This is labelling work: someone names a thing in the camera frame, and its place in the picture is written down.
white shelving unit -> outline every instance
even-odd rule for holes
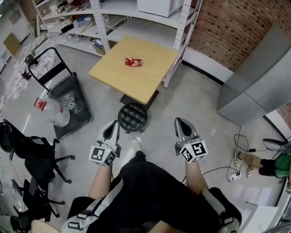
[[[136,0],[110,0],[108,2],[101,3],[100,6],[100,12],[102,14],[127,15],[135,18],[150,20],[174,28],[179,27],[180,17],[182,13],[182,8],[174,12],[169,18],[160,15],[145,13],[137,10]],[[194,9],[191,7],[189,9],[188,15],[192,14],[193,12]]]
[[[68,40],[63,40],[63,39],[58,39],[55,42],[58,45],[68,46],[68,47],[71,47],[74,49],[79,49],[79,50],[83,50],[83,51],[88,52],[88,53],[92,53],[94,55],[103,56],[102,54],[97,53],[94,48],[90,47],[89,39],[84,39],[78,43],[72,43]]]
[[[173,73],[182,61],[203,2],[203,0],[198,0],[196,7],[192,8],[192,1],[184,0],[184,4],[179,10],[170,15],[170,17],[163,17],[138,11],[137,0],[109,0],[103,3],[100,3],[99,0],[90,0],[91,9],[77,11],[76,8],[70,12],[61,14],[48,13],[42,17],[39,10],[40,6],[49,1],[50,0],[45,0],[35,5],[49,33],[59,34],[63,26],[61,23],[57,23],[52,28],[48,29],[45,24],[45,20],[47,19],[63,15],[93,14],[96,22],[95,25],[85,29],[86,24],[84,24],[71,29],[68,33],[101,39],[105,53],[110,50],[109,41],[118,42],[124,35],[134,35],[178,51],[178,58],[163,80],[165,88],[168,87]],[[110,21],[105,22],[102,14],[109,14]],[[56,40],[56,43],[103,56],[98,54],[94,48],[90,47],[89,38],[77,43],[59,38]]]

red can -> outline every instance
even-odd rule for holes
[[[127,66],[138,67],[142,65],[142,59],[133,59],[132,57],[125,59],[125,64]]]

white box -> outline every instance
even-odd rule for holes
[[[180,150],[180,154],[184,157],[187,163],[202,160],[208,154],[205,141],[185,144]]]
[[[169,17],[183,6],[184,0],[137,0],[137,10]]]
[[[91,146],[89,160],[98,165],[110,167],[116,157],[117,155],[111,149]]]

power strip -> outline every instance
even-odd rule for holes
[[[231,181],[237,180],[241,178],[241,173],[231,174]]]

table top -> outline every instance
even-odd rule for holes
[[[178,52],[162,45],[126,35],[89,71],[89,74],[127,96],[147,104]],[[125,65],[125,59],[142,59],[141,67]]]
[[[31,231],[32,231],[32,233],[59,233],[57,230],[52,228],[50,225],[48,225],[40,220],[33,220],[31,222]]]

